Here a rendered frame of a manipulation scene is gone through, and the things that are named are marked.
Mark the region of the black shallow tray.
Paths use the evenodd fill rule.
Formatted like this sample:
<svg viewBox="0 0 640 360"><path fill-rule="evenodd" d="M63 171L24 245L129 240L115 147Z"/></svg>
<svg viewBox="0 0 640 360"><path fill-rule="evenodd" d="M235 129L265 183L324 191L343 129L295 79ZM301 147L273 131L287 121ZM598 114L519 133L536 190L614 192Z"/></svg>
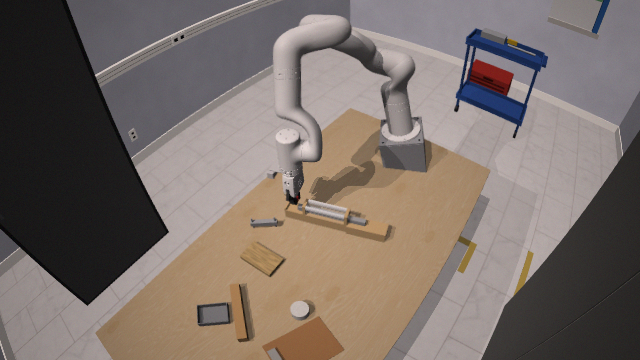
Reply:
<svg viewBox="0 0 640 360"><path fill-rule="evenodd" d="M199 326L230 324L228 303L197 305L197 324Z"/></svg>

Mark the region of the long brown wooden beam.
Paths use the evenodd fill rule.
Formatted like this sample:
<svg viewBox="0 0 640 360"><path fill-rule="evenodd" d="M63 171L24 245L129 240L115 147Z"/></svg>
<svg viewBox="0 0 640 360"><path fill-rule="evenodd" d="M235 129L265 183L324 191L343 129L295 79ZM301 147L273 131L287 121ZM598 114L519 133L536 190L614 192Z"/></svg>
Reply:
<svg viewBox="0 0 640 360"><path fill-rule="evenodd" d="M239 283L230 284L230 292L237 340L239 342L249 341L242 291Z"/></svg>

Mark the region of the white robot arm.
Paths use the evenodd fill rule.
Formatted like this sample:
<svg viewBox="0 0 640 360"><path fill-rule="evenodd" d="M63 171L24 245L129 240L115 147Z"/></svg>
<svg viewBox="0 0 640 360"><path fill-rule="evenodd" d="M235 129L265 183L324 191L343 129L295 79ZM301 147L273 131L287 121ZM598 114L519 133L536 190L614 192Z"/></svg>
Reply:
<svg viewBox="0 0 640 360"><path fill-rule="evenodd" d="M375 46L369 38L353 30L342 16L308 15L298 27L286 31L275 42L273 79L276 115L303 127L309 140L300 139L296 129L280 130L275 136L278 158L268 170L267 178L274 179L277 173L297 175L303 169L302 162L318 162L322 157L321 129L301 106L301 57L328 48L356 58L371 72L391 78L381 87L387 119L382 135L386 140L408 142L420 133L419 123L411 116L407 92L408 81L415 72L412 57Z"/></svg>

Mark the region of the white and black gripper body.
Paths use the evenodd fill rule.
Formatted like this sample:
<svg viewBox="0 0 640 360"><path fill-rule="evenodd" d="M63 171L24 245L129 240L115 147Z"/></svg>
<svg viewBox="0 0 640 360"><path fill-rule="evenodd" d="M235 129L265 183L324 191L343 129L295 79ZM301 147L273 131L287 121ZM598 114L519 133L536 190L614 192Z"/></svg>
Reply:
<svg viewBox="0 0 640 360"><path fill-rule="evenodd" d="M298 195L301 187L303 186L303 183L304 183L303 169L299 174L294 175L294 176L292 176L292 175L287 176L286 174L283 174L283 191L284 191L284 195L286 194L287 189L288 189L290 191L290 195L293 198L295 198Z"/></svg>

